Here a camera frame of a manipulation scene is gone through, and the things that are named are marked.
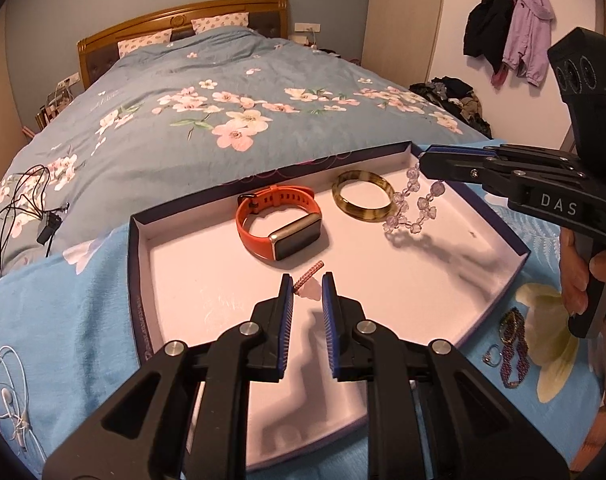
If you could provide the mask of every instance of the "metal screw cap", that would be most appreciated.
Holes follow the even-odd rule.
[[[247,321],[238,330],[243,335],[254,335],[259,331],[259,326],[254,321]]]
[[[437,339],[432,343],[432,350],[434,350],[435,354],[447,355],[452,351],[452,345],[445,339]]]
[[[170,341],[165,345],[165,353],[171,357],[181,355],[185,350],[185,345],[180,341]]]
[[[365,321],[360,321],[356,325],[356,330],[358,330],[362,334],[371,334],[376,329],[377,329],[377,324],[374,323],[373,321],[370,321],[369,319],[366,319]]]

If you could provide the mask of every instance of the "wooden headboard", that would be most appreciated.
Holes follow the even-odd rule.
[[[171,28],[172,41],[193,36],[192,20],[247,12],[249,27],[267,38],[288,37],[288,0],[212,0],[159,10],[119,23],[78,42],[83,87],[89,88],[118,61],[118,42]]]

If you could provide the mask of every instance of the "black jacket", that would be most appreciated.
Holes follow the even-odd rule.
[[[485,56],[496,74],[503,62],[514,0],[481,0],[470,13],[463,38],[463,54]]]

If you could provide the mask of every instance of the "watch face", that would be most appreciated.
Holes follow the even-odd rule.
[[[321,235],[321,215],[310,213],[270,235],[272,251],[276,261],[283,260],[312,242]]]

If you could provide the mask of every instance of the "smartwatch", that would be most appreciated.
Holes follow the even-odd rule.
[[[282,205],[300,207],[307,215],[276,229],[267,237],[251,235],[243,226],[251,214]],[[266,260],[279,261],[318,240],[321,235],[321,209],[314,200],[314,191],[308,187],[270,186],[238,197],[237,230],[248,251]]]

